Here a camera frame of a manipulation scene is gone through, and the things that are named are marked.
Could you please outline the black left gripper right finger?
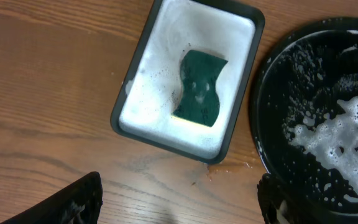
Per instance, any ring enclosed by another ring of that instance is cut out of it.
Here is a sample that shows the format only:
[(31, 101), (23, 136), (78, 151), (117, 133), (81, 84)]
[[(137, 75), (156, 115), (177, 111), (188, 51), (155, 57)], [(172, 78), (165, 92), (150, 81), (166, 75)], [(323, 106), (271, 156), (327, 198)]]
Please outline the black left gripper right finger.
[(266, 224), (321, 223), (307, 201), (272, 174), (265, 173), (259, 180), (257, 199)]

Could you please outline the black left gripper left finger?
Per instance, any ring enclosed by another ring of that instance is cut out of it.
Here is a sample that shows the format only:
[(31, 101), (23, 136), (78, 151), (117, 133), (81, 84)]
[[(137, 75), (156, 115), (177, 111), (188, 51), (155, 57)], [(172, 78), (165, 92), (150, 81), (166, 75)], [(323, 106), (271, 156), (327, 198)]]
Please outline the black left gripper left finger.
[(90, 172), (4, 223), (96, 224), (103, 204), (100, 174)]

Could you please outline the green and yellow sponge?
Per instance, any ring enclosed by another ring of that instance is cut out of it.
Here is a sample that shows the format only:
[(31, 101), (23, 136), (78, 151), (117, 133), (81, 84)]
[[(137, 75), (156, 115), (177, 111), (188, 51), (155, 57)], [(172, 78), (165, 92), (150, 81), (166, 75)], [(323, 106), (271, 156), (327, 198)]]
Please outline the green and yellow sponge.
[(220, 110), (216, 82), (226, 64), (223, 58), (197, 50), (188, 51), (180, 64), (182, 94), (173, 115), (212, 127)]

